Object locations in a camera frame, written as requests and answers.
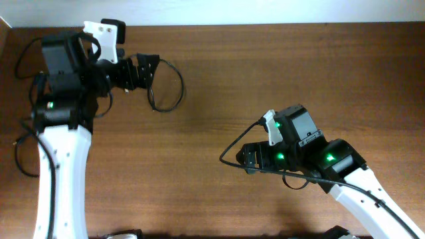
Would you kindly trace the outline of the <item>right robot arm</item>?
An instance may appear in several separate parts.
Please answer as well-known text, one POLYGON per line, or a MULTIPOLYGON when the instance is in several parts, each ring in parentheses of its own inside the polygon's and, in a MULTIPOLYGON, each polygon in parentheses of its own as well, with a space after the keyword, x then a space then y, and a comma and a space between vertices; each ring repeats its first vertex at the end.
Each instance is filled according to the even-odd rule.
POLYGON ((375 173, 346 141, 310 144, 247 143, 236 154, 249 174, 272 173, 317 183, 345 207, 373 238, 423 238, 424 232, 392 200, 375 173))

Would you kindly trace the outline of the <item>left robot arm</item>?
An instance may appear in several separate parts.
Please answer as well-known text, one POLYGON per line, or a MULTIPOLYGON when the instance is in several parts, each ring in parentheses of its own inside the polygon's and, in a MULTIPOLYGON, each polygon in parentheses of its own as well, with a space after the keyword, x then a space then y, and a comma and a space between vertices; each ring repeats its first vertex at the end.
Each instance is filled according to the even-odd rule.
POLYGON ((87 238, 85 176, 97 99, 114 87, 150 88, 161 62, 154 54, 137 54, 137 64, 104 60, 103 51, 83 32, 42 38, 48 74, 39 76, 31 129, 40 159, 35 238, 87 238))

